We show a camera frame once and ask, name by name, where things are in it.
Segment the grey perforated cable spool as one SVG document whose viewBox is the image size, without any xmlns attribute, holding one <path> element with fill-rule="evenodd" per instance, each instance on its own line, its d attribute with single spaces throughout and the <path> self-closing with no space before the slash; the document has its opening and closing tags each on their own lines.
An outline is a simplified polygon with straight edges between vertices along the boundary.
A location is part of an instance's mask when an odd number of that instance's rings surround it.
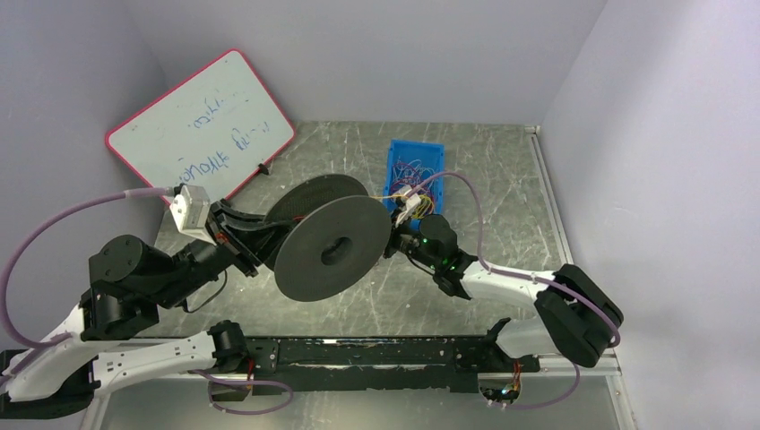
<svg viewBox="0 0 760 430">
<path fill-rule="evenodd" d="M 295 186 L 264 220 L 295 223 L 266 265 L 280 292 L 298 302 L 324 300 L 356 284 L 382 257 L 392 230 L 384 205 L 343 174 Z"/>
</svg>

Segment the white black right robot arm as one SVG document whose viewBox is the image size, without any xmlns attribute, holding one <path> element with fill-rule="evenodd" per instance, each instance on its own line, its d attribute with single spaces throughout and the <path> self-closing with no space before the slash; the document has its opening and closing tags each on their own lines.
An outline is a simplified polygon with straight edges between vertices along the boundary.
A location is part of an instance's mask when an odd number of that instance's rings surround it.
<svg viewBox="0 0 760 430">
<path fill-rule="evenodd" d="M 619 343 L 622 311 L 580 267 L 527 271 L 482 263 L 459 247 L 441 215 L 403 220 L 395 214 L 392 222 L 386 257 L 403 254 L 449 297 L 504 302 L 536 314 L 492 328 L 492 342 L 508 357 L 558 354 L 591 368 Z"/>
</svg>

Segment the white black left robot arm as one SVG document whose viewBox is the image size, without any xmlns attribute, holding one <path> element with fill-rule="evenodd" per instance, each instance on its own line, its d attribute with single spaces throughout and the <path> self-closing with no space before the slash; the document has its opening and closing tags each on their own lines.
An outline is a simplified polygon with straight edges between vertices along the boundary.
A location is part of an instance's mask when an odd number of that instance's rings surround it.
<svg viewBox="0 0 760 430">
<path fill-rule="evenodd" d="M 159 322 L 160 309 L 187 309 L 200 287 L 230 268 L 254 276 L 271 265 L 298 218 L 247 214 L 226 202 L 176 198 L 170 212 L 189 245 L 165 254 L 118 236 L 89 260 L 90 288 L 64 321 L 27 350 L 1 356 L 1 416 L 55 419 L 126 386 L 173 373 L 253 372 L 263 355 L 239 324 L 224 320 L 184 339 L 123 351 L 122 342 Z"/>
</svg>

